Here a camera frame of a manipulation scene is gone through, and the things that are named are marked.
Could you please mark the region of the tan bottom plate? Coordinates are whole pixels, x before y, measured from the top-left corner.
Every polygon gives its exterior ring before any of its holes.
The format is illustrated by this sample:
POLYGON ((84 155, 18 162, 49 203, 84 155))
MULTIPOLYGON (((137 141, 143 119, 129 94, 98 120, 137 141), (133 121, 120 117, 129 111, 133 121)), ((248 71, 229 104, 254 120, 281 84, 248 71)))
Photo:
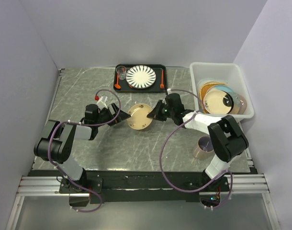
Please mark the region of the tan bottom plate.
POLYGON ((130 128, 134 130, 142 130, 147 128, 153 121, 147 115, 152 111, 152 108, 145 103, 135 104, 130 108, 128 114, 131 116, 127 119, 130 128))

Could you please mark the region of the orange woven pattern plate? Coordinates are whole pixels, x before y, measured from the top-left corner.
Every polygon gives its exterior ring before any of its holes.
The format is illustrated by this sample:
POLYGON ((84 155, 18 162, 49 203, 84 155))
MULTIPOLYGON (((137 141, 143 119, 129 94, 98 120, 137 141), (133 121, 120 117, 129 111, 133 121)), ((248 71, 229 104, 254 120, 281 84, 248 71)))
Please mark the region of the orange woven pattern plate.
POLYGON ((222 82, 218 82, 218 81, 213 81, 213 80, 208 81, 208 82, 198 83, 197 90, 198 90, 198 96, 199 96, 199 104, 204 111, 205 111, 205 107, 203 105, 203 99, 204 99, 206 93, 208 92, 208 90, 211 87, 216 86, 216 85, 226 85, 226 84, 222 83, 222 82))

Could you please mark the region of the beige rimmed bottom bowl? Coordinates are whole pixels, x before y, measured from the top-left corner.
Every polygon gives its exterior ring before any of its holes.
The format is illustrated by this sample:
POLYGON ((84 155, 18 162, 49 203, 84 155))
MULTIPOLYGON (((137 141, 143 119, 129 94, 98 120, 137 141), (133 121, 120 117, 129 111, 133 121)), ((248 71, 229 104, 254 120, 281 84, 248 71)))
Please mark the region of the beige rimmed bottom bowl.
POLYGON ((230 96, 220 90, 214 90, 207 93, 203 104, 205 110, 210 114, 228 114, 231 110, 230 96))

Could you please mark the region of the blue grey plate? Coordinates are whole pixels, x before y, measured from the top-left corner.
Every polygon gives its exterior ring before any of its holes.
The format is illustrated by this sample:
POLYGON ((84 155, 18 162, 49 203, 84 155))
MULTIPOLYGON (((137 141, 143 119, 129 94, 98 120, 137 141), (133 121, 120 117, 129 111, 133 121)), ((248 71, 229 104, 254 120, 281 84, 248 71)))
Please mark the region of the blue grey plate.
POLYGON ((224 91, 226 93, 228 92, 232 92, 233 95, 234 95, 234 101, 235 101, 235 109, 234 109, 234 112, 233 114, 237 114, 239 109, 240 109, 240 99, 238 98, 237 94, 228 86, 226 85, 216 85, 216 86, 213 86, 211 87, 207 93, 211 92, 211 91, 214 91, 214 90, 220 90, 220 91, 224 91))

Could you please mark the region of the dark metallic bowl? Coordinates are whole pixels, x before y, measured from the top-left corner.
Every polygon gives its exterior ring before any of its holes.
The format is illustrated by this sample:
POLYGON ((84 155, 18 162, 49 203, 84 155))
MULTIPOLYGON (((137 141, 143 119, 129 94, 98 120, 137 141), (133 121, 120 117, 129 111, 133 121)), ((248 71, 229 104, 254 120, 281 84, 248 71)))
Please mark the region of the dark metallic bowl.
POLYGON ((243 115, 244 114, 244 112, 246 111, 246 109, 247 109, 247 101, 246 101, 246 99, 242 96, 242 95, 240 95, 240 94, 237 94, 237 96, 238 96, 238 98, 240 99, 240 109, 239 109, 239 111, 238 111, 238 115, 243 115))

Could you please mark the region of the black glossy bowl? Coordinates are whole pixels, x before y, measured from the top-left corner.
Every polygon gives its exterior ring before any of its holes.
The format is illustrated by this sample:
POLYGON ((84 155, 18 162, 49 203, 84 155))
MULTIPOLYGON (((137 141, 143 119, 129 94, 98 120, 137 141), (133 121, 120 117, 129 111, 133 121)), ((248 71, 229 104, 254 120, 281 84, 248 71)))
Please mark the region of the black glossy bowl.
POLYGON ((229 114, 233 114, 234 109, 235 109, 234 95, 232 92, 228 92, 228 95, 230 96, 230 99, 231 99, 231 110, 230 110, 229 114))

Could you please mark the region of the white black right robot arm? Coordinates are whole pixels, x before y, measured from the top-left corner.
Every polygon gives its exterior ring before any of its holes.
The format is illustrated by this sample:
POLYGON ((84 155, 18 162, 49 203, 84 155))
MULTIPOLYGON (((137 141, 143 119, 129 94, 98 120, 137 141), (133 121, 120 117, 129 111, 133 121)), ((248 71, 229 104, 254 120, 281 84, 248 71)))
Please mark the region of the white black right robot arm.
POLYGON ((217 176, 225 172, 233 159, 249 146, 248 139, 232 115, 216 117, 186 109, 177 93, 159 100, 147 117, 158 121, 170 118, 182 128, 209 135, 214 157, 204 170, 206 176, 202 179, 202 185, 208 191, 213 191, 219 185, 217 176))

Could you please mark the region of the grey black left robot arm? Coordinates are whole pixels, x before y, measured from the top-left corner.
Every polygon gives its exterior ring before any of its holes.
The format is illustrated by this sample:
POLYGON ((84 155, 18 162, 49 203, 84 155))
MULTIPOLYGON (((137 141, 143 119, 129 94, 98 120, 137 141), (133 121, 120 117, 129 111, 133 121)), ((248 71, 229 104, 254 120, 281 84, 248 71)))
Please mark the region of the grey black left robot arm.
POLYGON ((48 120, 39 140, 34 146, 34 154, 44 161, 51 162, 61 173, 71 179, 71 187, 76 192, 83 192, 88 187, 86 171, 71 156, 76 139, 94 140, 99 127, 113 126, 131 116, 112 103, 114 114, 109 107, 89 104, 84 117, 79 123, 48 120))

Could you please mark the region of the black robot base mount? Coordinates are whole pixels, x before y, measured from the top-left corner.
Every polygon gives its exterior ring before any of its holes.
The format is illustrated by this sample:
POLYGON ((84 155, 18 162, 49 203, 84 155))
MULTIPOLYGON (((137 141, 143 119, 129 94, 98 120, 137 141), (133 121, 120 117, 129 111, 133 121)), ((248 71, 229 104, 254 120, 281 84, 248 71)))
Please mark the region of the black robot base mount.
MULTIPOLYGON (((183 190, 195 190, 205 185, 203 172, 166 172, 167 178, 176 187, 183 190)), ((98 171, 87 172, 87 181, 83 185, 98 193, 105 202, 137 202, 137 201, 186 201, 199 202, 200 194, 183 193, 174 190, 164 179, 161 172, 126 172, 126 171, 98 171)), ((100 199, 87 191, 71 184, 66 178, 60 181, 61 194, 78 195, 82 198, 70 198, 70 204, 75 207, 90 204, 99 204, 100 199)), ((229 192, 230 185, 227 177, 221 177, 212 182, 200 192, 218 195, 220 192, 229 192)))

